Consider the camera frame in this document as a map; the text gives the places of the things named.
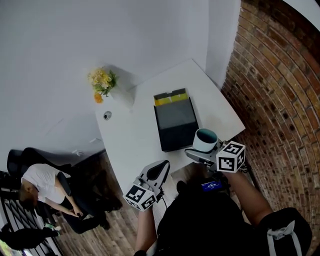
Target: white t-shirt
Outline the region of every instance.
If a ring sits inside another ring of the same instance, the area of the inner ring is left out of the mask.
[[[61,204],[65,195],[55,187],[56,175],[60,171],[48,164],[36,163],[31,165],[21,178],[31,182],[39,191],[38,200],[45,202],[46,198]]]

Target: white table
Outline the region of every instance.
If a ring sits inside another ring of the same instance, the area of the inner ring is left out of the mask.
[[[221,139],[230,140],[245,126],[218,88],[197,66],[187,60],[130,90],[134,105],[126,109],[112,97],[97,107],[96,118],[106,152],[122,191],[155,161],[169,160],[170,173],[190,164],[184,149],[162,152],[154,111],[154,95],[186,88],[200,128],[213,130]],[[106,111],[110,120],[103,119]]]

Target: blue screen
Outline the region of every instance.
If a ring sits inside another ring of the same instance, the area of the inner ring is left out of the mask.
[[[211,182],[202,184],[201,186],[202,186],[202,190],[205,192],[222,188],[222,184],[220,181],[211,181]]]

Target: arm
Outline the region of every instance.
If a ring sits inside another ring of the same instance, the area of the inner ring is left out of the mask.
[[[74,198],[71,196],[68,196],[64,187],[61,185],[60,181],[58,180],[58,177],[55,176],[55,182],[54,182],[54,186],[58,189],[60,189],[62,191],[62,193],[64,194],[64,196],[68,199],[68,201],[70,202],[70,204],[73,207],[74,213],[80,214],[81,216],[83,216],[84,214],[81,212],[81,210],[79,209],[79,207],[77,206],[77,204],[75,203]]]
[[[65,214],[69,214],[69,215],[72,215],[72,216],[78,218],[78,216],[76,214],[74,214],[71,210],[68,210],[66,207],[64,207],[64,206],[62,206],[62,205],[60,205],[60,204],[58,204],[56,202],[53,202],[48,198],[45,199],[45,203],[47,205],[51,206],[53,209],[56,209],[56,210],[58,210],[60,212],[63,212]]]
[[[245,215],[252,225],[257,226],[265,216],[273,212],[268,201],[242,172],[225,172],[224,175],[229,180]]]
[[[138,216],[138,231],[135,251],[147,251],[157,240],[154,213],[152,206],[146,211],[140,211]]]

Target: wall outlet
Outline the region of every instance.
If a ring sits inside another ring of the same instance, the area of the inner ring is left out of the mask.
[[[101,142],[101,139],[99,139],[99,138],[94,138],[94,139],[90,140],[90,143],[92,143],[92,144],[97,144],[99,142]]]
[[[78,157],[82,157],[85,153],[81,150],[76,149],[76,150],[72,151],[72,154],[75,154]]]

